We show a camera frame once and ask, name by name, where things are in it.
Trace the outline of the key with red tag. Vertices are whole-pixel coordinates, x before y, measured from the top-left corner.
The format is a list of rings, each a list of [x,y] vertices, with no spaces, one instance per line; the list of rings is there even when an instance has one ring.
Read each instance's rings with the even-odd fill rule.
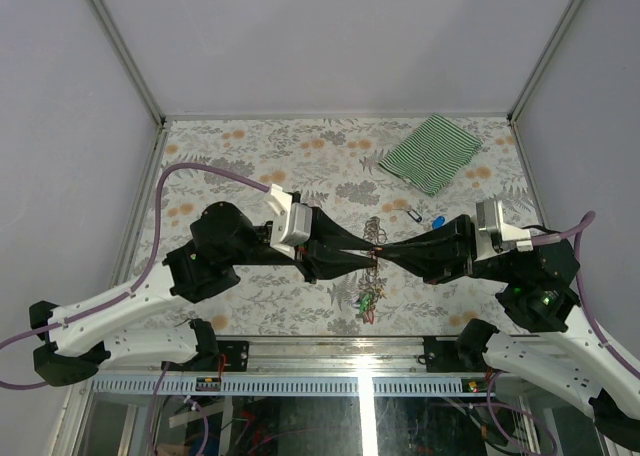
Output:
[[[376,262],[379,263],[381,261],[381,251],[382,249],[379,247],[374,247],[371,250],[371,258]]]

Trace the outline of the green key tag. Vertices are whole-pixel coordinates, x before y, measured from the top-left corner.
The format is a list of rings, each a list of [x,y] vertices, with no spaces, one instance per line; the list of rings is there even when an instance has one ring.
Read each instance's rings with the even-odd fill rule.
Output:
[[[366,311],[370,306],[371,306],[371,297],[367,296],[367,297],[363,297],[358,303],[357,303],[357,308],[360,311]]]

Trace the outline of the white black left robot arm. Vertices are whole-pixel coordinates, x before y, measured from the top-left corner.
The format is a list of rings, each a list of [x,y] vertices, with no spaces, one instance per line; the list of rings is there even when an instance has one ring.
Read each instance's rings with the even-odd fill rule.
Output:
[[[257,226],[233,204],[217,202],[191,224],[191,240],[167,253],[142,281],[74,305],[32,305],[30,324],[40,330],[43,342],[33,352],[35,372],[60,387],[106,368],[218,371],[223,355],[209,322],[192,318],[184,327],[160,330],[140,330],[136,323],[231,289],[240,281],[238,266],[293,266],[308,283],[375,267],[372,243],[318,208],[294,208],[302,216],[302,233],[287,254],[270,244],[273,223]]]

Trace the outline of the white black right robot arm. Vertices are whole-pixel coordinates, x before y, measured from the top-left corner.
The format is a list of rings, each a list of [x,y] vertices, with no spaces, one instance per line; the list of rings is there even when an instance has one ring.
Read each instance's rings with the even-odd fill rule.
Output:
[[[593,221],[587,213],[566,232],[534,236],[505,223],[500,202],[477,206],[421,236],[374,249],[374,254],[427,284],[461,277],[502,282],[496,299],[520,328],[554,344],[568,357],[557,362],[474,318],[455,342],[458,363],[519,376],[564,399],[597,430],[631,451],[639,449],[639,362],[597,326],[573,288],[580,264],[570,237]]]

